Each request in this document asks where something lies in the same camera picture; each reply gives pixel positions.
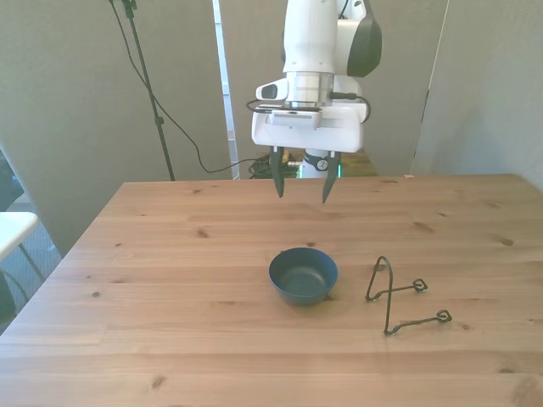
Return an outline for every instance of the white wall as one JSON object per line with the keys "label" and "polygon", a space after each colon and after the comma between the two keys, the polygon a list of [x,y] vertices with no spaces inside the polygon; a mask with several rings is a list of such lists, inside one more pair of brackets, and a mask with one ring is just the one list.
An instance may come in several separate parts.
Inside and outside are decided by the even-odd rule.
{"label": "white wall", "polygon": [[[372,104],[364,149],[381,175],[403,175],[421,119],[447,0],[372,0],[383,29],[383,60],[362,90]],[[222,25],[239,158],[265,152],[251,140],[245,104],[256,87],[283,77],[282,33],[287,0],[221,0]]]}
{"label": "white wall", "polygon": [[[136,24],[157,98],[228,165],[211,1],[139,1]],[[123,182],[168,179],[147,91],[107,0],[2,0],[0,38],[0,148],[65,254]],[[177,178],[210,178],[165,132]]]}
{"label": "white wall", "polygon": [[516,173],[543,189],[543,3],[454,0],[416,174]]}

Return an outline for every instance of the white panel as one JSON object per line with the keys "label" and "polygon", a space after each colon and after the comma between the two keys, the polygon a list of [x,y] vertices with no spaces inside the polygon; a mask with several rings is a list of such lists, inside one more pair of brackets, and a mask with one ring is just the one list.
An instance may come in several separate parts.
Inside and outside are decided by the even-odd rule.
{"label": "white panel", "polygon": [[[140,1],[136,24],[157,98],[209,167],[228,165],[211,2]],[[167,179],[147,91],[106,0],[2,0],[0,38],[0,147],[65,254],[123,182]],[[165,132],[178,179],[209,178]]]}
{"label": "white panel", "polygon": [[543,7],[451,2],[417,174],[516,173],[543,189]]}

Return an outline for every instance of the bowl rim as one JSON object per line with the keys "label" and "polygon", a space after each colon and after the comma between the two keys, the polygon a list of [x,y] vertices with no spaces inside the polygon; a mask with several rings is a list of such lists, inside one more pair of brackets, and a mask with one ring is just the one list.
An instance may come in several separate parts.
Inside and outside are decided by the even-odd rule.
{"label": "bowl rim", "polygon": [[[279,257],[281,256],[282,254],[285,254],[287,252],[291,252],[291,251],[299,251],[299,250],[305,250],[305,251],[312,251],[312,252],[316,252],[316,253],[320,253],[320,254],[324,254],[326,257],[328,257],[330,259],[330,261],[332,261],[333,265],[334,265],[334,270],[335,270],[335,273],[333,275],[333,281],[330,282],[330,284],[326,287],[326,290],[324,290],[323,293],[318,293],[318,294],[313,294],[313,295],[301,295],[301,294],[294,294],[294,293],[290,293],[289,291],[285,291],[283,290],[282,288],[280,288],[272,279],[272,264],[273,262]],[[339,270],[338,270],[338,265],[336,264],[335,261],[333,261],[332,257],[329,256],[328,254],[324,253],[323,251],[321,250],[318,250],[316,248],[290,248],[288,250],[283,250],[280,254],[278,254],[277,256],[275,256],[273,258],[273,260],[271,261],[270,265],[268,266],[268,276],[270,277],[270,281],[271,281],[271,284],[273,284],[273,286],[281,293],[284,293],[290,297],[295,297],[295,298],[314,298],[314,297],[317,297],[318,295],[322,295],[322,294],[327,294],[330,292],[330,290],[333,288],[333,286],[336,285],[336,282],[338,282],[338,277],[339,277]]]}

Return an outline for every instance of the light stand pole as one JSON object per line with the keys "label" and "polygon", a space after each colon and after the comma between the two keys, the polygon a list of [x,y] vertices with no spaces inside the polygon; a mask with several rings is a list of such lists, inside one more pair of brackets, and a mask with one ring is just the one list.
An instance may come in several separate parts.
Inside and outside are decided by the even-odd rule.
{"label": "light stand pole", "polygon": [[137,35],[136,25],[134,24],[134,10],[137,9],[135,0],[122,0],[123,5],[125,6],[126,17],[130,20],[130,27],[132,28],[132,34],[134,35],[134,41],[136,42],[137,54],[139,55],[139,61],[142,65],[143,78],[145,79],[145,86],[149,93],[149,99],[151,99],[151,106],[153,107],[154,113],[154,123],[156,128],[159,131],[160,143],[162,144],[162,151],[164,152],[164,158],[166,165],[168,167],[168,173],[170,174],[170,180],[175,181],[176,178],[171,168],[170,153],[168,153],[168,146],[166,145],[166,140],[164,136],[164,129],[162,125],[164,124],[164,118],[160,117],[159,111],[156,108],[156,102],[154,100],[153,88],[151,87],[151,80],[147,72],[147,66],[145,65],[145,59],[143,59],[142,45],[139,42],[139,36]]}

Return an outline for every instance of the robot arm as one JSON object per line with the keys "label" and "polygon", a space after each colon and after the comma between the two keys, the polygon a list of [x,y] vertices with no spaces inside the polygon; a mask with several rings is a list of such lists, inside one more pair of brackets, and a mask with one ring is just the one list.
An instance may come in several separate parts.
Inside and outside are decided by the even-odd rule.
{"label": "robot arm", "polygon": [[[364,77],[381,60],[381,29],[369,0],[289,0],[284,32],[285,78],[256,91],[259,100],[284,101],[260,105],[253,115],[253,141],[270,146],[271,172],[281,197],[283,148],[306,150],[306,174],[326,177],[325,202],[337,178],[341,153],[362,146],[362,123],[368,106],[356,103]],[[350,100],[333,101],[344,98]]]}

